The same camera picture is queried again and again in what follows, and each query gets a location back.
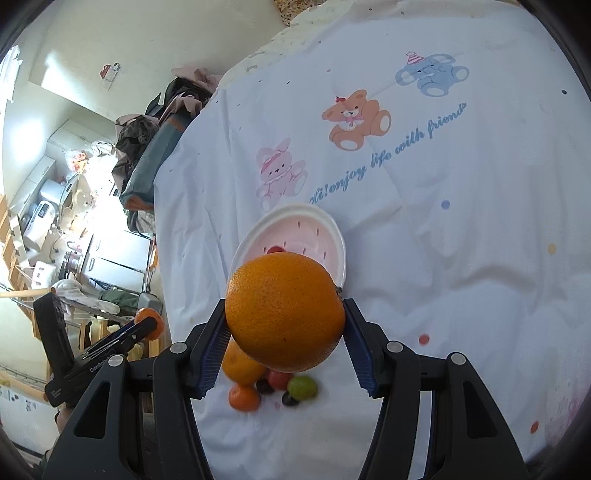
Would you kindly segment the small mandarin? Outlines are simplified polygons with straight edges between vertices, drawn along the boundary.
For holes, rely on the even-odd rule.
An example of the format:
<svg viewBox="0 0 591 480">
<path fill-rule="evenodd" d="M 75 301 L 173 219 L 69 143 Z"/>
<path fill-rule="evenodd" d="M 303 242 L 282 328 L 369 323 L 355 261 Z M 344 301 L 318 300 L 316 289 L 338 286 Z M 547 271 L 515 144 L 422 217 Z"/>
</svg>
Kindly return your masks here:
<svg viewBox="0 0 591 480">
<path fill-rule="evenodd" d="M 259 391 L 252 385 L 235 384 L 228 392 L 228 404 L 236 411 L 256 411 L 260 405 Z"/>
<path fill-rule="evenodd" d="M 143 337 L 149 341 L 157 340 L 165 330 L 161 315 L 154 309 L 145 307 L 137 311 L 134 323 L 139 324 Z"/>
</svg>

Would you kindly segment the large orange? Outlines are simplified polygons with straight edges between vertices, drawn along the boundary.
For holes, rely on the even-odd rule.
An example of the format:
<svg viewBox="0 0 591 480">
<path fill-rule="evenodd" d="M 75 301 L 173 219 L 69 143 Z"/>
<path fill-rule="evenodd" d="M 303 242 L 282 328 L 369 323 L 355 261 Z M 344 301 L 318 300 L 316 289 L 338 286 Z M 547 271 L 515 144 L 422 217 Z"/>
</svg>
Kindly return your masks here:
<svg viewBox="0 0 591 480">
<path fill-rule="evenodd" d="M 246 355 L 267 368 L 297 373 L 328 359 L 341 340 L 346 314 L 320 263 L 280 252 L 246 262 L 232 274 L 225 318 Z"/>
<path fill-rule="evenodd" d="M 256 384 L 267 372 L 267 368 L 246 355 L 233 338 L 228 342 L 221 368 L 229 380 L 242 386 Z"/>
</svg>

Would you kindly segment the white cabinet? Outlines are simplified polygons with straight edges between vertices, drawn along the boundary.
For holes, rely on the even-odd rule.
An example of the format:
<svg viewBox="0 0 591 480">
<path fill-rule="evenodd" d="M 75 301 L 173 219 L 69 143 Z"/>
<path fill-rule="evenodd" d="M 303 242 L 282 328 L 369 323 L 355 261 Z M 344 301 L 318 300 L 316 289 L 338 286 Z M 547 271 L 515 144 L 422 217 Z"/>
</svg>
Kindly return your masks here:
<svg viewBox="0 0 591 480">
<path fill-rule="evenodd" d="M 150 241 L 128 231 L 94 234 L 82 275 L 100 285 L 141 293 Z"/>
</svg>

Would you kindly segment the small mandarin by pile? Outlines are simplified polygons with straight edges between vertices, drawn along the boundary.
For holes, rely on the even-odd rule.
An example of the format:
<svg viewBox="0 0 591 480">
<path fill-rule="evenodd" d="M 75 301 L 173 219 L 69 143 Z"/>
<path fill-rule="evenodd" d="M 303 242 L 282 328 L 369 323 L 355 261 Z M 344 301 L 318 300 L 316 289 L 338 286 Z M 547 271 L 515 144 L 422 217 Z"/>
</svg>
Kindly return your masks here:
<svg viewBox="0 0 591 480">
<path fill-rule="evenodd" d="M 228 392 L 228 404 L 236 411 L 256 411 L 260 405 L 259 391 L 252 385 L 235 384 Z"/>
</svg>

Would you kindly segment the teal orange bag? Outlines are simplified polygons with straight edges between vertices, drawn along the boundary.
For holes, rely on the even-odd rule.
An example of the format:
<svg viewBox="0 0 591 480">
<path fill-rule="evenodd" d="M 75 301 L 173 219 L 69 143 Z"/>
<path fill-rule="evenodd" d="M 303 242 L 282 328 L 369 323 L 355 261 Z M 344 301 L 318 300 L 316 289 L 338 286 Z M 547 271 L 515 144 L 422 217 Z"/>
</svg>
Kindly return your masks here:
<svg viewBox="0 0 591 480">
<path fill-rule="evenodd" d="M 125 189 L 119 196 L 124 209 L 130 211 L 153 210 L 156 174 L 173 152 L 191 121 L 190 115 L 175 113 L 160 126 L 139 157 Z"/>
</svg>

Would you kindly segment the red cherry tomato on plate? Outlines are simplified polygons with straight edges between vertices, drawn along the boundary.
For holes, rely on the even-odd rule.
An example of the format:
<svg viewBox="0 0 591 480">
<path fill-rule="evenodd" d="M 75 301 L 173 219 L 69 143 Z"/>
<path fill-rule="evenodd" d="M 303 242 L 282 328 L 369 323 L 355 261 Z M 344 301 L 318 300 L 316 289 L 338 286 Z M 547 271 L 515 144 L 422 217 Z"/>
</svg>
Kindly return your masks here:
<svg viewBox="0 0 591 480">
<path fill-rule="evenodd" d="M 271 246 L 269 249 L 266 250 L 266 254 L 273 254 L 273 253 L 283 253 L 286 250 L 284 250 L 283 247 L 280 246 Z"/>
</svg>

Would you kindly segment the green grape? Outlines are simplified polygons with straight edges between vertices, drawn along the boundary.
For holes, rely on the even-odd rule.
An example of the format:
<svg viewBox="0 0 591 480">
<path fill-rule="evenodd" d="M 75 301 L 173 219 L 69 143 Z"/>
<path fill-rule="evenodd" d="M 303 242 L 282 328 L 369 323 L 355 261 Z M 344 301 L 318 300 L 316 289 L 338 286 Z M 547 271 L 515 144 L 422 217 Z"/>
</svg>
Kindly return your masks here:
<svg viewBox="0 0 591 480">
<path fill-rule="evenodd" d="M 310 376 L 294 376 L 287 384 L 287 392 L 294 400 L 305 401 L 318 395 L 318 384 Z"/>
</svg>

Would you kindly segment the pink strawberry pattern plate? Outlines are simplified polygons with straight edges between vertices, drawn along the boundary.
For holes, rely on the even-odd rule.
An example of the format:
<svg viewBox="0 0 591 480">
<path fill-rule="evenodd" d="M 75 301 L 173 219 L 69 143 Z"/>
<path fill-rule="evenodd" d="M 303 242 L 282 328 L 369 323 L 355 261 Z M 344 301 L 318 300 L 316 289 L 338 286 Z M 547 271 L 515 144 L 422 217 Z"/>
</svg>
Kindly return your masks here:
<svg viewBox="0 0 591 480">
<path fill-rule="evenodd" d="M 242 264 L 281 247 L 314 259 L 329 272 L 339 289 L 346 283 L 346 243 L 332 216 L 311 204 L 290 204 L 263 216 L 240 242 L 229 276 Z"/>
</svg>

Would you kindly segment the pile of clothes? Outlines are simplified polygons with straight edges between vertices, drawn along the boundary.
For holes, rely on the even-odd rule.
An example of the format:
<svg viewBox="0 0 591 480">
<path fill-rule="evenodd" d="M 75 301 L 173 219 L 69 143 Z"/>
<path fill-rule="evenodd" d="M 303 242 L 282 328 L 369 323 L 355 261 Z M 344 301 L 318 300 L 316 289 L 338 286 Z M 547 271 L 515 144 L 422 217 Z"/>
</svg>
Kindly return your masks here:
<svg viewBox="0 0 591 480">
<path fill-rule="evenodd" d="M 157 94 L 143 115 L 124 115 L 115 120 L 117 163 L 111 173 L 120 190 L 125 188 L 140 157 L 165 121 L 176 114 L 192 120 L 207 105 L 222 78 L 194 65 L 173 68 L 171 73 L 173 79 L 163 99 Z"/>
</svg>

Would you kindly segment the white cartoon print bedsheet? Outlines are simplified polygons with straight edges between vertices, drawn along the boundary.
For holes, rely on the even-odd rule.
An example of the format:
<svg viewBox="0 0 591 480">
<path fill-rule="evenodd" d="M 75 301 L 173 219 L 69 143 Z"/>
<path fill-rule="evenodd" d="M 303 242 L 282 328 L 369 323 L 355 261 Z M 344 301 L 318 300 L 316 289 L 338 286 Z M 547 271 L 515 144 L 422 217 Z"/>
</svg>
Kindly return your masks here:
<svg viewBox="0 0 591 480">
<path fill-rule="evenodd" d="M 154 181 L 169 329 L 225 293 L 276 208 L 318 206 L 346 243 L 346 296 L 429 356 L 460 351 L 525 460 L 590 387 L 590 101 L 543 25 L 342 22 L 217 89 Z"/>
</svg>

